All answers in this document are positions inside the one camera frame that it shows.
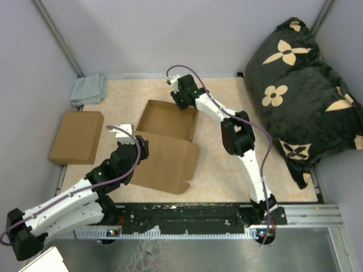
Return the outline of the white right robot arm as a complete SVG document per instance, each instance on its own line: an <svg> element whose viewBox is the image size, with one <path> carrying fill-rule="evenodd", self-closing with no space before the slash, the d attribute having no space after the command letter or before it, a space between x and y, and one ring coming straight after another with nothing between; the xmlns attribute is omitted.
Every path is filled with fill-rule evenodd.
<svg viewBox="0 0 363 272"><path fill-rule="evenodd" d="M193 107L220 124L225 151L236 156L247 172L254 221L268 223L278 204L261 174L255 152L255 135L248 114L225 107L205 88L199 88L190 74L167 76L166 82L173 87L170 94L178 109L182 111Z"/></svg>

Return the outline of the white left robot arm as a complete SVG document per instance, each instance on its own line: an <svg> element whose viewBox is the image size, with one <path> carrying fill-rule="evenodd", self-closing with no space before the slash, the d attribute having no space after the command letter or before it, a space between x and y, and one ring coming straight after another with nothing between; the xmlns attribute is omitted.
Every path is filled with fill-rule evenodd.
<svg viewBox="0 0 363 272"><path fill-rule="evenodd" d="M118 217L109 193L127 185L135 167L149 156L149 142L137 135L92 169L70 189L26 211L7 214L1 245L12 247L18 261L27 260L56 238L93 224L113 224Z"/></svg>

